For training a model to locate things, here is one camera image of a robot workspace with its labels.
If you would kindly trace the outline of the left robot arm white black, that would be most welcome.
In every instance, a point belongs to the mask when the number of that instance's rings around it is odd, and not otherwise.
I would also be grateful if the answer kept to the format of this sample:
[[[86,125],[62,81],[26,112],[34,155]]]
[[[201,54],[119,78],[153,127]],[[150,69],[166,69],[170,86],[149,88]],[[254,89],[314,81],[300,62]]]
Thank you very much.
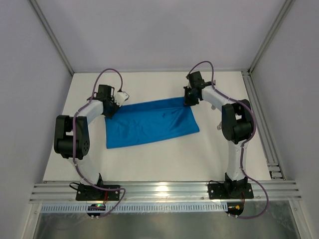
[[[99,85],[74,116],[59,115],[55,122],[54,151],[67,159],[80,178],[77,201],[119,201],[121,186],[106,185],[89,156],[89,124],[99,116],[112,118],[129,95],[109,85]]]

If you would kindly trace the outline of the blue cloth napkin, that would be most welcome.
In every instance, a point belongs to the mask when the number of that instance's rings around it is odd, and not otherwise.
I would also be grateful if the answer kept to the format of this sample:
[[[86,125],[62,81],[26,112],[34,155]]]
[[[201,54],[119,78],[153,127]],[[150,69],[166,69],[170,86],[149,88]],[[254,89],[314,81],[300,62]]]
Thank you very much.
[[[200,132],[184,98],[170,98],[122,106],[105,119],[106,148],[148,144]]]

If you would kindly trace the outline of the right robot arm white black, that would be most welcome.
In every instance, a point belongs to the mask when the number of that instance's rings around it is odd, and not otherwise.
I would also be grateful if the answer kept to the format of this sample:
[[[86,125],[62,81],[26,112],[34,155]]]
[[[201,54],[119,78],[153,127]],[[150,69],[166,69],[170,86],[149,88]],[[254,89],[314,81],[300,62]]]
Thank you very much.
[[[246,149],[256,132],[256,123],[250,102],[236,100],[217,89],[213,82],[205,82],[199,71],[189,73],[184,87],[184,105],[195,106],[206,101],[221,112],[220,128],[228,142],[228,166],[224,182],[209,181],[208,195],[211,200],[252,199],[252,187],[245,174]]]

